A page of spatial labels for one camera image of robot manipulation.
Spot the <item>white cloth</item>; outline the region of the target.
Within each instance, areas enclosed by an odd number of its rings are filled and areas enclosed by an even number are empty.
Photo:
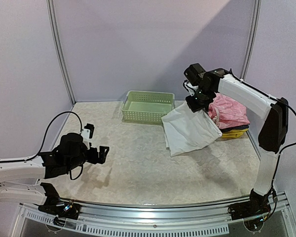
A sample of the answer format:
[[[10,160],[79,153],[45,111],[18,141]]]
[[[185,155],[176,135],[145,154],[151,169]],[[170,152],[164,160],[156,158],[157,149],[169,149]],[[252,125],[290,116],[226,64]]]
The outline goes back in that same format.
[[[192,112],[187,102],[183,102],[161,120],[166,148],[171,157],[201,150],[222,137],[222,132],[208,114],[203,110]]]

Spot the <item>pink patterned shorts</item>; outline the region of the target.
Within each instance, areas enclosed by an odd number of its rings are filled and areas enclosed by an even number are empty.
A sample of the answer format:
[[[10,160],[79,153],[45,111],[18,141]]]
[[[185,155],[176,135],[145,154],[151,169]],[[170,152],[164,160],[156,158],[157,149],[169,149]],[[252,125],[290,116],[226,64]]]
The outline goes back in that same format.
[[[216,94],[213,102],[209,105],[208,115],[219,129],[250,124],[246,107],[220,93]]]

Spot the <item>green plastic basket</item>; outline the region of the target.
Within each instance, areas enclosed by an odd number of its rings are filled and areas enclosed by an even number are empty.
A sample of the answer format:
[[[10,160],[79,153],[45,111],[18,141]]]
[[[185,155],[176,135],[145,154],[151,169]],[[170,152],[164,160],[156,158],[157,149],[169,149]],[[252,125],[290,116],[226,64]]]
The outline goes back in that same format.
[[[173,93],[129,91],[122,107],[123,122],[162,125],[161,118],[175,108]]]

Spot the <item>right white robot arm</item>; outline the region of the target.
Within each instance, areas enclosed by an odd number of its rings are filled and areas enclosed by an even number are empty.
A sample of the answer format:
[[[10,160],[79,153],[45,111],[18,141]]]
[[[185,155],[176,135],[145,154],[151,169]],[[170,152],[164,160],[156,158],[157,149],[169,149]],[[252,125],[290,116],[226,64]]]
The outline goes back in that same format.
[[[259,116],[264,124],[258,135],[260,163],[254,193],[266,195],[272,188],[280,149],[288,132],[288,101],[277,99],[237,78],[223,68],[206,71],[191,64],[184,71],[186,102],[193,112],[208,110],[217,94],[228,96]]]

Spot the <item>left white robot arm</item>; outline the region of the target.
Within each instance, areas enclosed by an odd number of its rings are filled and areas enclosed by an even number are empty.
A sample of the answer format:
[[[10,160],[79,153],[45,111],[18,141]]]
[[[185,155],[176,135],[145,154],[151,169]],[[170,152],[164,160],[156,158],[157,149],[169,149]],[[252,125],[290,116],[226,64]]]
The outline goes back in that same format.
[[[32,203],[44,205],[52,214],[60,214],[63,203],[47,179],[72,175],[86,162],[103,164],[109,147],[92,148],[89,139],[81,134],[68,133],[59,145],[35,158],[0,159],[0,202]]]

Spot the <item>navy folded garment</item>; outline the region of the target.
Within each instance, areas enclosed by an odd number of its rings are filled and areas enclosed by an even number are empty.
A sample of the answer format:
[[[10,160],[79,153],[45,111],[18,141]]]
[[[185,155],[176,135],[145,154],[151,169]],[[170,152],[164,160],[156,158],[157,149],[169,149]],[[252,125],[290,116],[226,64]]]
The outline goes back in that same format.
[[[232,131],[232,130],[245,130],[245,129],[248,129],[249,128],[249,125],[241,125],[241,126],[236,126],[236,127],[230,127],[230,128],[224,128],[224,129],[220,129],[220,131],[222,133],[225,133],[225,132],[229,132],[229,131]]]

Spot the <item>yellow folded garment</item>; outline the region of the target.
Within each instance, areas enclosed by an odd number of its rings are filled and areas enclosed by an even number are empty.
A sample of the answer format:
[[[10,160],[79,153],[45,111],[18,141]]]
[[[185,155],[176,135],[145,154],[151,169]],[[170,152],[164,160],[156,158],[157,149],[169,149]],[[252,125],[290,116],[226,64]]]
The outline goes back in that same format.
[[[239,138],[241,137],[244,133],[246,133],[248,131],[248,128],[247,129],[241,129],[241,130],[238,130],[238,129],[234,129],[234,130],[231,130],[231,131],[228,131],[228,132],[223,132],[222,133],[222,138],[230,138],[230,139],[235,139],[235,138]]]

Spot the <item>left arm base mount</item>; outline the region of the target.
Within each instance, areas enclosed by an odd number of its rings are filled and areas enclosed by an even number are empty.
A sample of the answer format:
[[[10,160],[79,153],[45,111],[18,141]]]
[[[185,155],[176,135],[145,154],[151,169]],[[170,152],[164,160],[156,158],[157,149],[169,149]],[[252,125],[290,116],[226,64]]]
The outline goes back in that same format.
[[[78,219],[81,210],[80,204],[74,203],[73,200],[62,201],[52,184],[41,183],[40,185],[45,191],[46,200],[42,205],[38,205],[38,210],[54,215],[54,225],[64,227],[67,219]]]

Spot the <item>right aluminium frame post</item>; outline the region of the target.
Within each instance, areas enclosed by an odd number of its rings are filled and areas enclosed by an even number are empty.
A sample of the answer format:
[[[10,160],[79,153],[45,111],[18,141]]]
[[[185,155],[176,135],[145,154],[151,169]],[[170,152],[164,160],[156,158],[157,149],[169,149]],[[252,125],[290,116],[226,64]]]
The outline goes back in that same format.
[[[255,0],[252,18],[251,18],[250,30],[249,30],[249,37],[248,37],[246,51],[245,51],[245,58],[243,61],[242,70],[240,74],[241,79],[245,79],[246,74],[248,72],[249,65],[250,65],[250,60],[253,53],[255,38],[257,35],[257,29],[259,24],[260,8],[261,8],[261,0]]]

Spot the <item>aluminium frame post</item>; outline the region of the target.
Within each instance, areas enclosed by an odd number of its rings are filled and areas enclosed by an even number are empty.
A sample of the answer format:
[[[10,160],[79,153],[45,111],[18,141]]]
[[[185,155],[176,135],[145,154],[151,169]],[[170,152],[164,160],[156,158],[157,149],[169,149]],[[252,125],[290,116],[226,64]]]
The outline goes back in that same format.
[[[242,70],[240,74],[241,79],[245,79],[246,74],[248,72],[249,65],[250,65],[250,60],[253,53],[255,38],[257,35],[257,29],[259,24],[260,8],[261,8],[261,0],[255,0],[252,18],[251,18],[250,30],[249,30],[249,37],[248,37],[246,51],[245,51],[245,58],[243,61]]]
[[[51,27],[51,32],[52,32],[52,37],[54,41],[54,46],[55,46],[55,51],[60,67],[60,71],[62,74],[62,78],[64,81],[65,89],[67,91],[69,100],[72,105],[76,103],[76,99],[74,96],[74,90],[70,81],[69,73],[67,70],[67,65],[66,61],[64,58],[63,54],[63,49],[61,45],[61,39],[59,35],[59,30],[58,30],[58,24],[57,24],[57,19],[56,19],[56,9],[55,9],[55,4],[53,0],[47,0],[47,11],[48,11],[48,16],[49,16],[49,22],[50,22],[50,27]]]

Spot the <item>front aluminium rail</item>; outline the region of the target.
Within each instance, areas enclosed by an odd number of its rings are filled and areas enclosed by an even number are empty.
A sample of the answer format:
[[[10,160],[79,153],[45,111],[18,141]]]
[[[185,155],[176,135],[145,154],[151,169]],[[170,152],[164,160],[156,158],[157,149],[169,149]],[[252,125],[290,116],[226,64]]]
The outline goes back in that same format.
[[[296,222],[284,192],[272,216],[233,220],[228,207],[249,198],[183,205],[122,205],[82,202],[76,220],[62,226],[29,204],[19,205],[13,237],[296,237]]]

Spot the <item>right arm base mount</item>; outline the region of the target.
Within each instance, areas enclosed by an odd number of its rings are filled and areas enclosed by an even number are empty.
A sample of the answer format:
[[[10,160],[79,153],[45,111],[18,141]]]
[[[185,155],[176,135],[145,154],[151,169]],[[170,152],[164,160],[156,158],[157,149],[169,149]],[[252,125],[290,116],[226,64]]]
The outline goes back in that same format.
[[[277,193],[273,187],[263,196],[252,189],[248,201],[231,204],[227,211],[232,220],[243,219],[243,224],[248,231],[257,232],[274,214],[277,201]]]

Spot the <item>left aluminium frame post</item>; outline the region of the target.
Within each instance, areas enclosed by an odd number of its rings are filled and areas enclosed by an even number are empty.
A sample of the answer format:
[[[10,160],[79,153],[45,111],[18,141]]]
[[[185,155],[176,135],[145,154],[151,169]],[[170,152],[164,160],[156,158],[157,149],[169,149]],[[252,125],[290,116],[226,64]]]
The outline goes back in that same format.
[[[57,24],[57,19],[56,19],[56,9],[55,9],[55,4],[53,0],[47,0],[47,11],[48,11],[48,16],[49,16],[49,22],[50,22],[50,27],[51,27],[51,32],[52,32],[52,37],[54,41],[54,46],[55,46],[55,51],[60,67],[60,71],[62,74],[62,78],[64,81],[65,89],[67,91],[69,100],[72,105],[76,103],[76,99],[74,96],[74,90],[70,81],[69,73],[67,70],[67,65],[66,61],[64,58],[63,54],[63,49],[61,45],[61,39],[59,35],[59,30],[58,30],[58,24]]]

